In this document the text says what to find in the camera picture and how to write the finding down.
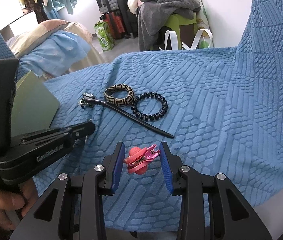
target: green bag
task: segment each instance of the green bag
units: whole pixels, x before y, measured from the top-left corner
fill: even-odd
[[[103,51],[111,50],[114,47],[114,39],[111,35],[108,23],[99,21],[95,24],[96,35]]]

